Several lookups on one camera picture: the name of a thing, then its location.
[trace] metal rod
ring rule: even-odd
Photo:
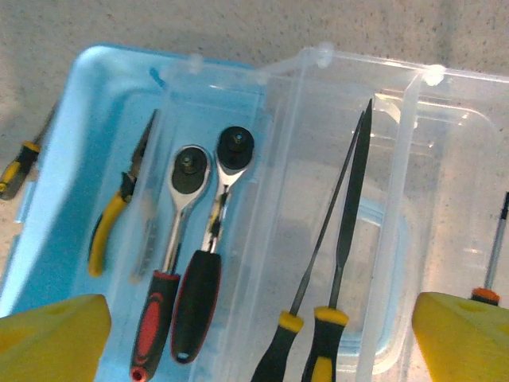
[[[305,295],[305,290],[309,285],[309,280],[311,279],[311,272],[313,271],[313,265],[315,260],[317,259],[318,251],[320,250],[320,246],[322,241],[324,240],[325,233],[327,232],[328,222],[331,220],[332,211],[334,209],[334,205],[336,204],[337,197],[340,193],[341,184],[343,183],[344,175],[347,172],[348,163],[350,162],[350,157],[352,156],[353,149],[356,146],[357,137],[359,136],[360,127],[362,125],[364,118],[364,112],[360,115],[359,122],[357,123],[356,130],[353,133],[352,141],[350,142],[350,146],[348,147],[347,156],[344,159],[343,167],[341,168],[340,176],[338,177],[336,187],[334,188],[334,192],[332,193],[332,197],[330,202],[328,203],[327,213],[325,214],[324,223],[321,226],[320,233],[318,234],[317,243],[313,250],[313,254],[311,255],[311,260],[309,261],[308,267],[306,268],[304,275],[302,276],[301,283],[297,289],[297,293],[293,298],[292,306],[289,310],[289,313],[292,315],[297,315],[299,308],[302,304],[302,299]]]
[[[502,248],[503,234],[506,228],[507,221],[507,208],[509,207],[509,193],[506,193],[505,201],[503,202],[502,212],[500,213],[499,223],[496,227],[495,239],[493,240],[492,255],[488,264],[488,271],[486,272],[486,279],[484,280],[484,288],[491,289],[493,280],[495,279],[496,266],[499,262],[500,249]]]

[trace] yellow foam block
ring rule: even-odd
[[[509,381],[509,310],[421,293],[412,326],[433,381]]]
[[[110,312],[100,294],[1,318],[1,379],[93,381],[110,328]]]

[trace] black handle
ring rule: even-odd
[[[251,382],[283,381],[289,350],[303,325],[304,322],[300,317],[293,316],[288,312],[281,313],[276,333],[258,363]]]
[[[156,372],[172,322],[180,278],[159,271],[153,273],[130,361],[133,382],[146,382]]]
[[[315,309],[315,332],[301,382],[335,382],[336,358],[348,316],[333,308]]]
[[[193,362],[207,336],[221,280],[221,257],[196,251],[175,305],[171,353],[180,364]]]

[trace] gray countertop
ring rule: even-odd
[[[509,75],[505,0],[203,4],[0,0],[0,170],[14,158],[21,141],[41,128],[76,54],[98,41],[200,53],[256,66],[331,41],[346,52]],[[0,270],[13,235],[20,231],[13,223],[19,201],[18,196],[0,202]],[[417,378],[429,379],[425,366],[413,369]]]

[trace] yellow screwdriver handle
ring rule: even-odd
[[[335,382],[336,358],[348,316],[340,310],[315,308],[315,332],[302,382]]]
[[[128,202],[122,198],[120,192],[117,192],[97,221],[88,256],[88,274],[92,277],[103,274],[104,252],[110,230]]]
[[[289,312],[281,312],[274,338],[258,363],[251,382],[283,381],[289,350],[303,325],[302,318]]]
[[[16,159],[7,166],[0,177],[0,199],[8,201],[16,196],[40,150],[41,148],[33,142],[23,142]]]

